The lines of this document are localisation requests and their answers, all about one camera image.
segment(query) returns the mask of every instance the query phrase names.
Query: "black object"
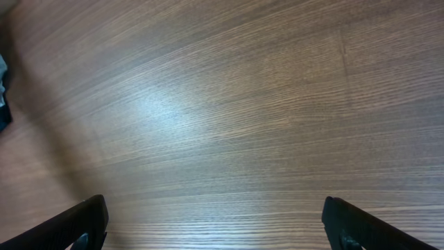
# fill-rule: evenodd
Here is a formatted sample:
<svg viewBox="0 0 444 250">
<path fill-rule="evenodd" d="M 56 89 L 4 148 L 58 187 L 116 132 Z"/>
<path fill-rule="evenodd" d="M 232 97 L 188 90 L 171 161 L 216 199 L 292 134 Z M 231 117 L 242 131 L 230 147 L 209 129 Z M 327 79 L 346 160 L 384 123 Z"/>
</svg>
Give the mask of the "black object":
<svg viewBox="0 0 444 250">
<path fill-rule="evenodd" d="M 3 100 L 5 100 L 5 105 L 0 107 L 0 131 L 5 129 L 7 125 L 12 122 L 11 112 L 9 111 L 9 105 L 6 101 L 5 94 L 3 94 Z"/>
<path fill-rule="evenodd" d="M 332 250 L 438 250 L 340 198 L 326 198 L 322 222 Z"/>
<path fill-rule="evenodd" d="M 0 250 L 65 250 L 72 243 L 71 250 L 99 250 L 107 224 L 105 199 L 98 194 L 0 244 Z"/>
</svg>

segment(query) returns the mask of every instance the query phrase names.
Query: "floor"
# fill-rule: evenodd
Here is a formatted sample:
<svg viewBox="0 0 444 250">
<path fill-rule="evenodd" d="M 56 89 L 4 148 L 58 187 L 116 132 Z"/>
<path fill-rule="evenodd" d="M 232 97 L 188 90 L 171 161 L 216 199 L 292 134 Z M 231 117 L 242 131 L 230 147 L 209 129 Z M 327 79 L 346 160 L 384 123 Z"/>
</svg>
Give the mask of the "floor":
<svg viewBox="0 0 444 250">
<path fill-rule="evenodd" d="M 444 248 L 444 1 L 31 0 L 3 21 L 0 241 L 329 249 L 326 196 Z"/>
</svg>

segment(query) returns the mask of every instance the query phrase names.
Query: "wood grain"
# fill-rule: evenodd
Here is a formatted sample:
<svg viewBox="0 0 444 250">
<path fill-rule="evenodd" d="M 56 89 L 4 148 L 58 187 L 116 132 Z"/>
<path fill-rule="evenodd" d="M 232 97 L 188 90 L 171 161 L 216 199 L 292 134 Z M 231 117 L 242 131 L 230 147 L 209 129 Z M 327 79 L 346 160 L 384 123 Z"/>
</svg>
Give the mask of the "wood grain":
<svg viewBox="0 0 444 250">
<path fill-rule="evenodd" d="M 0 240 L 93 194 L 104 249 L 329 249 L 326 196 L 444 248 L 444 2 L 22 1 Z"/>
</svg>

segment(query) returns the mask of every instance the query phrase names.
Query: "wooden floor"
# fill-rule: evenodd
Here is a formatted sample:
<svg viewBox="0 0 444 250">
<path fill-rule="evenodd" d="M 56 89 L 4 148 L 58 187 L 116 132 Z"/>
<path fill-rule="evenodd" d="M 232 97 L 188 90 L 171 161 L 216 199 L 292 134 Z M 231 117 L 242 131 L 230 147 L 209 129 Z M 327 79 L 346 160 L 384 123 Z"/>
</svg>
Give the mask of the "wooden floor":
<svg viewBox="0 0 444 250">
<path fill-rule="evenodd" d="M 444 248 L 444 1 L 31 0 L 3 22 L 0 241 L 329 249 L 326 196 Z"/>
</svg>

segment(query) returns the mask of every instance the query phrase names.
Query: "wooden surface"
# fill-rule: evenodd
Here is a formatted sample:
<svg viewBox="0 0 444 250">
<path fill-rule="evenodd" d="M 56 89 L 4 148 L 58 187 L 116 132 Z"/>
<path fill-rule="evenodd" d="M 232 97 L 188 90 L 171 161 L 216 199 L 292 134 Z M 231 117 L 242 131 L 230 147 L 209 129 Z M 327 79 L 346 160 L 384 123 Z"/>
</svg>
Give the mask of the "wooden surface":
<svg viewBox="0 0 444 250">
<path fill-rule="evenodd" d="M 329 249 L 330 195 L 444 248 L 443 31 L 441 0 L 22 1 L 0 240 L 104 194 L 104 249 Z"/>
</svg>

